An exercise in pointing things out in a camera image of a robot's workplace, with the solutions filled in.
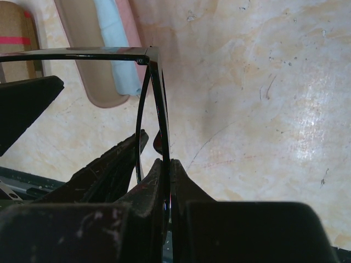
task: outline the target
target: marble floor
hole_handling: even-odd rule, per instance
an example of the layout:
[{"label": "marble floor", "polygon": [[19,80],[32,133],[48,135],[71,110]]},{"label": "marble floor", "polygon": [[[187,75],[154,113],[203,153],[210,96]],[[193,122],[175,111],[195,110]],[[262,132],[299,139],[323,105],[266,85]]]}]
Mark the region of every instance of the marble floor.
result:
[{"label": "marble floor", "polygon": [[[16,0],[42,48],[68,45],[53,0]],[[171,156],[220,200],[299,201],[351,249],[351,1],[130,0],[161,48]],[[66,181],[134,132],[138,99],[102,109],[72,61],[44,64],[65,90],[0,165]],[[153,138],[152,94],[143,127]],[[158,157],[149,144],[145,171]]]}]

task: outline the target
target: black plastic piece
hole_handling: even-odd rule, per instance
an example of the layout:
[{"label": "black plastic piece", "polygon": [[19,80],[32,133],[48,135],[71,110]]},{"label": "black plastic piece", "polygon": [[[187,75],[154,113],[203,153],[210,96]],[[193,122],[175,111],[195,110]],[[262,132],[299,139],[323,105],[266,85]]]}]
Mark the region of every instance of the black plastic piece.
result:
[{"label": "black plastic piece", "polygon": [[[136,127],[136,134],[138,135],[140,127],[141,127],[141,118],[143,115],[143,107],[144,102],[146,99],[146,91],[148,88],[148,81],[151,78],[152,88],[154,91],[155,97],[155,104],[157,109],[157,116],[158,116],[158,126],[160,127],[159,134],[160,134],[160,143],[162,152],[162,169],[163,174],[165,175],[165,185],[164,185],[164,206],[165,206],[165,217],[163,219],[163,223],[165,226],[168,224],[169,213],[170,213],[170,165],[171,159],[169,156],[169,129],[168,129],[168,113],[167,113],[167,101],[166,101],[166,90],[165,90],[165,82],[163,78],[163,70],[161,64],[160,53],[158,48],[150,47],[147,49],[145,53],[145,65],[148,66],[147,72],[144,78],[143,88],[141,90],[139,108],[138,108],[138,116],[137,116],[137,127]],[[140,151],[137,148],[136,156],[140,156]],[[140,158],[137,157],[136,162],[136,170],[137,170],[137,182],[143,178],[143,171],[141,169],[141,162]],[[163,233],[163,239],[165,240],[167,232]]]},{"label": "black plastic piece", "polygon": [[190,202],[186,213],[185,262],[338,262],[317,215],[304,204]]},{"label": "black plastic piece", "polygon": [[215,202],[215,200],[188,177],[179,160],[171,161],[171,200],[173,260],[180,262],[189,250],[185,217],[186,203],[189,201]]},{"label": "black plastic piece", "polygon": [[333,250],[338,256],[340,263],[351,263],[351,251],[335,247],[333,247]]},{"label": "black plastic piece", "polygon": [[[141,131],[141,150],[149,137]],[[128,191],[135,165],[135,135],[82,168],[60,188],[34,203],[114,202]]]},{"label": "black plastic piece", "polygon": [[150,69],[149,67],[147,67],[144,81],[143,81],[143,88],[141,89],[141,94],[140,94],[138,115],[137,115],[137,125],[135,129],[135,138],[137,140],[137,146],[135,148],[135,157],[136,157],[135,171],[137,174],[137,183],[140,183],[144,178],[144,172],[143,172],[143,168],[141,167],[141,160],[140,160],[141,145],[139,142],[140,142],[140,133],[141,133],[141,121],[143,119],[144,104],[145,104],[149,83],[150,83]]},{"label": "black plastic piece", "polygon": [[172,243],[172,231],[167,231],[166,242],[163,245],[163,263],[173,263],[173,243]]},{"label": "black plastic piece", "polygon": [[157,159],[149,174],[115,203],[131,208],[123,244],[123,262],[162,262],[165,214],[163,187],[165,175],[162,161]]},{"label": "black plastic piece", "polygon": [[128,210],[118,204],[13,205],[0,213],[0,260],[127,262],[120,254]]},{"label": "black plastic piece", "polygon": [[0,156],[63,90],[56,76],[0,84]]},{"label": "black plastic piece", "polygon": [[0,180],[23,200],[34,200],[62,186],[64,182],[0,167]]},{"label": "black plastic piece", "polygon": [[[166,105],[166,111],[167,111],[167,119],[168,119],[168,108],[167,108],[167,98],[166,98],[166,86],[165,86],[165,78],[163,76],[163,72],[162,72],[162,88],[163,88],[163,94],[165,97],[165,105]],[[162,138],[161,138],[161,130],[158,131],[158,133],[156,134],[155,138],[154,138],[154,143],[153,143],[153,147],[155,149],[156,152],[158,152],[159,154],[162,155]]]}]

